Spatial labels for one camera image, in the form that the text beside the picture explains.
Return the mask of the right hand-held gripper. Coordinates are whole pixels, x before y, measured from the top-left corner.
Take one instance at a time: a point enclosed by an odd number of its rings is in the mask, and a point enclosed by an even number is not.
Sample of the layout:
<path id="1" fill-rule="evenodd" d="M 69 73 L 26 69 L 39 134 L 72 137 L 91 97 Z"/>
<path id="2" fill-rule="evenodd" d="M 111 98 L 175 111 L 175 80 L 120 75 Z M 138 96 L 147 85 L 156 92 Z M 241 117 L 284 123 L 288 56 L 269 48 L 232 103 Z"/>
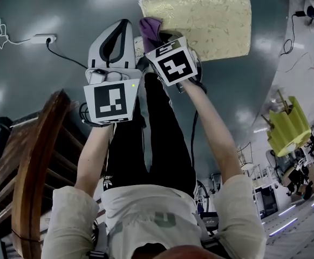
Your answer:
<path id="1" fill-rule="evenodd" d="M 177 85 L 179 92 L 183 92 L 180 83 L 189 80 L 203 87 L 201 61 L 188 45 L 186 37 L 180 37 L 177 31 L 162 30 L 159 38 L 163 45 L 147 52 L 145 56 L 166 86 Z"/>

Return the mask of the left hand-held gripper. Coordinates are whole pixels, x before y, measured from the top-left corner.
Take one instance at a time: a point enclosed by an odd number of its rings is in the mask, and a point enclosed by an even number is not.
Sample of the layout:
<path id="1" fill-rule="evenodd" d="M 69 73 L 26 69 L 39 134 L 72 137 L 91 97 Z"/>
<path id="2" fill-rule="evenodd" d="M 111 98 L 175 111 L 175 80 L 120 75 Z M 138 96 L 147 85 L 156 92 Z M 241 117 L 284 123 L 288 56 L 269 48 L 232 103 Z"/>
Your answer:
<path id="1" fill-rule="evenodd" d="M 141 71 L 134 69 L 132 24 L 122 19 L 107 27 L 92 43 L 85 72 L 83 123 L 111 125 L 133 119 Z"/>

